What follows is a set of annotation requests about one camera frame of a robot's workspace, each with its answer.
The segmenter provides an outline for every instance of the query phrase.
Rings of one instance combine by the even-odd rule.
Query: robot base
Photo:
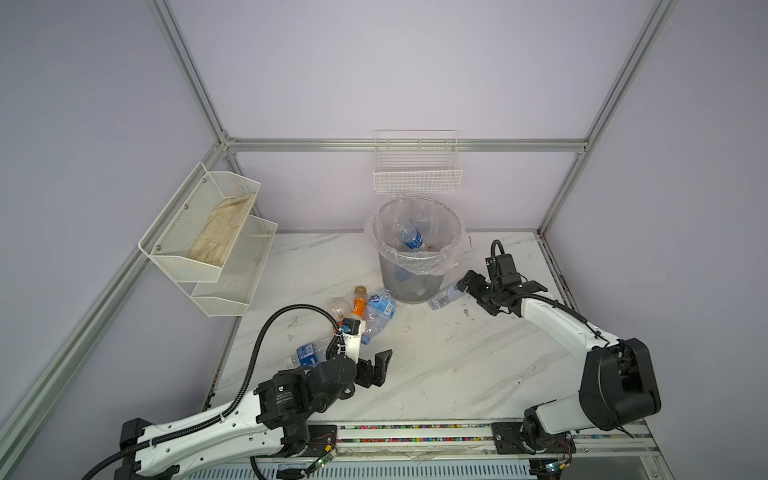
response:
[[[567,432],[558,433],[553,435],[547,440],[541,440],[538,445],[533,445],[530,448],[525,444],[523,440],[523,422],[499,422],[491,424],[493,431],[493,442],[496,445],[496,452],[499,455],[535,455],[537,453],[556,453],[561,454],[563,452],[563,445],[560,442],[565,443],[571,447],[571,451],[576,450],[576,445],[570,435]]]

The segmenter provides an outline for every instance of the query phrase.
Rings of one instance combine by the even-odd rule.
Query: trash can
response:
[[[410,251],[394,227],[396,220],[413,225],[427,250]],[[386,202],[366,222],[366,235],[379,251],[384,286],[406,303],[424,302],[437,293],[463,253],[462,222],[445,204],[428,197]]]

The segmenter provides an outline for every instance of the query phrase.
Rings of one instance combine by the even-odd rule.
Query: crushed plastic bottle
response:
[[[407,220],[395,220],[395,231],[399,233],[400,240],[413,252],[426,250],[421,233]]]
[[[395,294],[386,288],[380,288],[368,298],[368,306],[363,314],[366,321],[366,331],[362,333],[360,341],[368,345],[371,339],[382,330],[395,315]]]
[[[315,340],[314,342],[307,343],[296,349],[296,352],[292,353],[289,359],[289,364],[293,367],[297,366],[315,366],[320,362],[326,361],[326,350],[331,343],[333,337],[326,339]]]
[[[344,317],[352,312],[352,305],[345,298],[335,296],[328,299],[326,310],[328,310],[328,313],[333,315],[337,321],[341,322],[344,320]]]
[[[465,293],[466,292],[462,292],[458,289],[457,283],[452,283],[451,285],[448,285],[446,288],[433,295],[432,298],[427,300],[427,303],[429,304],[429,308],[432,310],[437,310],[448,305],[454,300],[458,300],[464,296]]]

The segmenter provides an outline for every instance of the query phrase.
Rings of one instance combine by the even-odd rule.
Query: table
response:
[[[499,239],[518,271],[549,289],[558,288],[530,232],[467,233],[459,265],[443,285],[467,270],[486,274],[485,258]],[[278,233],[250,311],[242,318],[215,387],[213,406],[229,402],[240,388],[261,326],[279,308],[293,303],[323,306],[333,296],[350,300],[356,285],[369,293],[382,286],[376,249],[362,233]],[[329,336],[327,320],[309,310],[279,318],[262,345],[250,388],[287,367],[292,351]],[[576,392],[583,365],[537,326],[516,316],[491,316],[470,296],[433,311],[426,303],[398,303],[390,324],[361,359],[392,349],[386,383],[357,386],[312,420],[388,421],[414,419],[507,419],[526,408]]]

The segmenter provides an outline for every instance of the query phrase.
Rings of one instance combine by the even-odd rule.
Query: white wire basket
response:
[[[378,194],[455,193],[462,166],[453,130],[379,130],[373,165]]]
[[[196,177],[200,179],[163,233],[158,236],[152,232],[156,232],[155,226],[170,215],[171,203],[141,238],[139,250],[206,315],[242,316],[248,311],[256,292],[277,232],[277,223],[247,213],[256,202],[259,182],[231,172],[208,171],[203,164],[198,164],[192,170],[186,183],[189,184],[190,179]],[[252,194],[253,198],[247,205],[241,206],[246,213],[237,224],[237,232],[232,236],[228,248],[217,256],[219,260],[223,258],[222,266],[187,258],[214,208],[227,198],[240,198],[248,194]]]
[[[139,242],[139,248],[160,270],[176,283],[179,282],[217,282],[224,267],[229,261],[234,248],[233,242],[223,254],[223,265],[216,266],[199,260],[187,258],[190,248],[206,226],[208,217],[215,207],[227,198],[238,198],[253,194],[247,211],[253,209],[259,182],[241,177],[231,172],[211,172],[205,166],[198,164],[196,169],[203,169],[203,176],[195,185],[192,193],[184,201],[184,206],[176,212],[173,220],[160,235],[153,246],[144,249],[148,230]],[[240,236],[245,224],[245,218],[240,224],[234,238]]]
[[[190,295],[206,315],[245,315],[259,285],[276,231],[277,223],[253,215],[246,218],[219,281],[198,283]]]

